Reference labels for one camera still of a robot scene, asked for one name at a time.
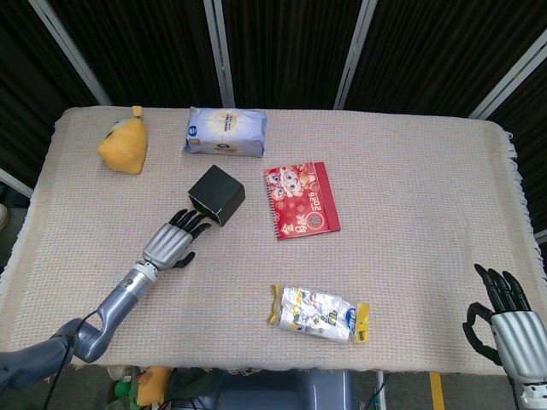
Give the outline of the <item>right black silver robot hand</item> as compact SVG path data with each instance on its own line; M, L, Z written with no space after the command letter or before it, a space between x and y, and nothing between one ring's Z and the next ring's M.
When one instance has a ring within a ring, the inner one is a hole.
M546 328L532 310L520 282L507 271L497 272L475 264L486 293L488 308L479 302L469 305L462 323L464 335L478 354L490 360L514 381L523 385L546 382ZM473 326L476 319L484 320L491 330L494 347L484 344Z

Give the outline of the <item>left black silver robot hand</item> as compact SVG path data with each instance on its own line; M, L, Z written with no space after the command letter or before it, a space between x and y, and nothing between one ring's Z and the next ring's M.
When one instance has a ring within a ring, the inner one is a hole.
M196 209L178 211L144 247L144 261L161 272L188 266L195 257L188 247L211 227L204 219Z

